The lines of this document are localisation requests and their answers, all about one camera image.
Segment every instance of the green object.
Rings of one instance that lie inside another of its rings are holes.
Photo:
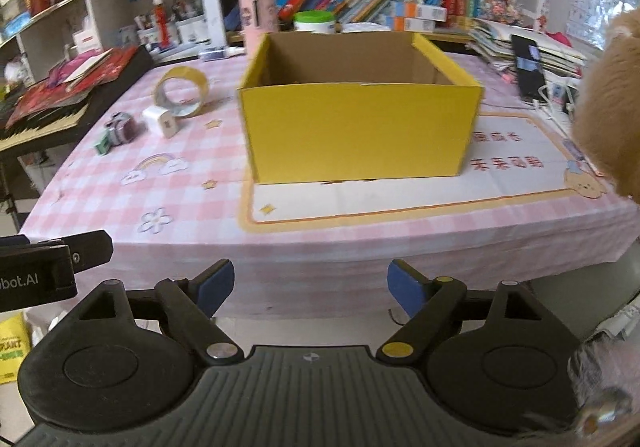
[[[94,143],[95,150],[100,156],[104,156],[111,150],[111,142],[109,141],[109,134],[105,131],[100,140]]]
[[[335,21],[334,14],[324,10],[308,10],[305,12],[298,12],[293,16],[293,20],[296,22],[308,22],[308,23],[323,23]]]

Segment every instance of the pink checkered tablecloth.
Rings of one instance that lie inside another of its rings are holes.
[[[479,59],[453,58],[483,82],[483,110],[520,112],[513,86]],[[146,132],[97,156],[93,144],[111,113],[140,119],[167,67],[148,72],[78,144],[23,227],[32,241],[96,229],[111,235],[111,262],[77,277],[82,295],[114,277],[129,289],[192,277],[227,257],[236,289],[221,315],[341,316],[392,307],[386,267],[395,257],[430,277],[487,289],[615,261],[640,234],[636,205],[612,193],[358,224],[252,226],[235,92],[246,58],[188,65],[209,77],[211,110],[181,121],[170,140]]]

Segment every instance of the cup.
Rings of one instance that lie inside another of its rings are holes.
[[[265,33],[279,31],[276,0],[238,0],[247,55],[253,57]]]

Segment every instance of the cartoon bear print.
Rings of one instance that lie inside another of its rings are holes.
[[[564,171],[564,185],[590,200],[607,193],[607,189],[593,175],[580,169],[580,164],[573,160],[569,160]]]

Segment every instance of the yellow cardboard box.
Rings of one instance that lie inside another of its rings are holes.
[[[239,91],[254,181],[458,175],[482,91],[420,34],[268,34]]]

